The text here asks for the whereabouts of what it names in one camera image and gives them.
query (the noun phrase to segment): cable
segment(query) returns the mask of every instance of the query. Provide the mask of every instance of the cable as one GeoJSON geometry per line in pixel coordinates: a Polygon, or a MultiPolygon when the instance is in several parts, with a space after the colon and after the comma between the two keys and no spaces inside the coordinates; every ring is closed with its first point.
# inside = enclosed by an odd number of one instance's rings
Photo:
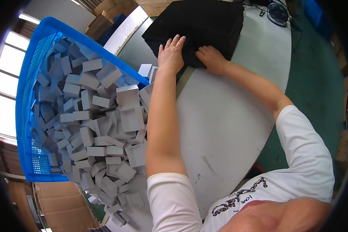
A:
{"type": "Polygon", "coordinates": [[[264,10],[264,9],[262,9],[262,8],[259,8],[259,7],[257,7],[256,5],[248,5],[248,4],[245,4],[245,3],[242,3],[242,4],[245,5],[245,6],[256,7],[256,8],[258,8],[258,9],[262,10],[262,11],[268,12],[267,10],[264,10]]]}

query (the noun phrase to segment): brown cardboard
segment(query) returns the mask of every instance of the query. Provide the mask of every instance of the brown cardboard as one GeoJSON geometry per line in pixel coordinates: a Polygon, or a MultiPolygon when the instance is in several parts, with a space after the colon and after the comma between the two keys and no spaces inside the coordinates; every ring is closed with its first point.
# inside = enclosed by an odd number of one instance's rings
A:
{"type": "Polygon", "coordinates": [[[159,16],[172,2],[182,0],[135,0],[149,17],[159,16]]]}
{"type": "Polygon", "coordinates": [[[134,0],[104,0],[94,9],[94,13],[99,15],[105,10],[109,20],[113,22],[114,17],[121,13],[128,16],[137,6],[134,0]]]}
{"type": "Polygon", "coordinates": [[[105,10],[102,11],[88,26],[85,35],[98,40],[103,33],[113,25],[113,21],[109,20],[108,14],[105,10]]]}
{"type": "Polygon", "coordinates": [[[40,207],[52,231],[88,232],[98,228],[88,203],[73,182],[35,183],[40,207]]]}
{"type": "Polygon", "coordinates": [[[32,217],[30,207],[28,206],[24,183],[9,180],[8,188],[10,201],[16,203],[18,216],[23,221],[24,225],[26,225],[28,231],[38,232],[37,225],[32,217]]]}

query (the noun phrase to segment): green floor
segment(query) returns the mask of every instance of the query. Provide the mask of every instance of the green floor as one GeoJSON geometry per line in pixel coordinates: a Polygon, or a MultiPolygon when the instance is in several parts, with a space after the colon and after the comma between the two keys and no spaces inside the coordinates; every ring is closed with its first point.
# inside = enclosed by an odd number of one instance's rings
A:
{"type": "MultiPolygon", "coordinates": [[[[344,77],[329,42],[313,29],[302,10],[297,10],[295,18],[303,28],[303,36],[295,53],[292,49],[285,94],[308,117],[334,157],[340,132],[344,130],[344,77]]],[[[294,45],[300,36],[300,32],[292,30],[294,45]]],[[[257,162],[265,171],[288,167],[276,128],[257,162]]]]}

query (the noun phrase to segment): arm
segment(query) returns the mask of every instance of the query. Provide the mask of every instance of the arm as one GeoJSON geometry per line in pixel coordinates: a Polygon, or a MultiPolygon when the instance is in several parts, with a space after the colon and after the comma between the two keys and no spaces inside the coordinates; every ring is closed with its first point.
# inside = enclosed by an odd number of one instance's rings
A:
{"type": "Polygon", "coordinates": [[[149,104],[147,176],[173,172],[188,176],[179,144],[176,107],[176,74],[184,65],[182,47],[186,37],[176,35],[165,48],[160,45],[158,71],[149,104]]]}
{"type": "Polygon", "coordinates": [[[274,83],[226,60],[214,47],[200,47],[196,56],[206,65],[206,71],[226,75],[249,90],[261,104],[271,111],[275,121],[285,106],[293,105],[274,83]]]}

